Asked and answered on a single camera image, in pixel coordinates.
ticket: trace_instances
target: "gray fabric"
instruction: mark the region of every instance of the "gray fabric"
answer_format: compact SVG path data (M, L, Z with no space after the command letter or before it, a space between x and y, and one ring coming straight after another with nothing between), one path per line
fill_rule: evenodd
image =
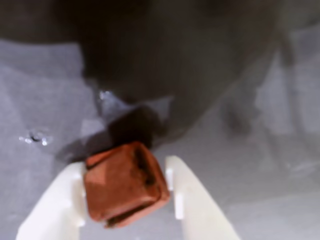
M243 239L318 239L318 1L98 2L0 3L0 238L68 163L138 139L182 157ZM48 146L19 140L39 128ZM171 202L81 239L182 229Z

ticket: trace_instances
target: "brown block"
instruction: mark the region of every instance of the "brown block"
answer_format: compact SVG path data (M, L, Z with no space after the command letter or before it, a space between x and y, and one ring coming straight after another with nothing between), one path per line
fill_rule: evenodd
M123 227L165 205L170 198L155 157L140 142L86 160L88 212L106 227Z

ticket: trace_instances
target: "floor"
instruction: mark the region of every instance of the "floor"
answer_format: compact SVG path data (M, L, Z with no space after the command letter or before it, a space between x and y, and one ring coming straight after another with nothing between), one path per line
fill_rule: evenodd
M319 19L317 0L1 0L0 238L68 163L139 140L184 159L244 240L318 239ZM171 202L88 219L87 239L183 236Z

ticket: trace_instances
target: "gray surface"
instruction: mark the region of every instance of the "gray surface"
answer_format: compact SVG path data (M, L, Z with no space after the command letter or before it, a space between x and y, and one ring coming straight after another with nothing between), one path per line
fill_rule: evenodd
M139 139L182 157L243 239L318 239L318 18L315 0L1 1L0 238L66 164ZM19 141L39 127L51 144ZM172 202L81 231L182 239Z

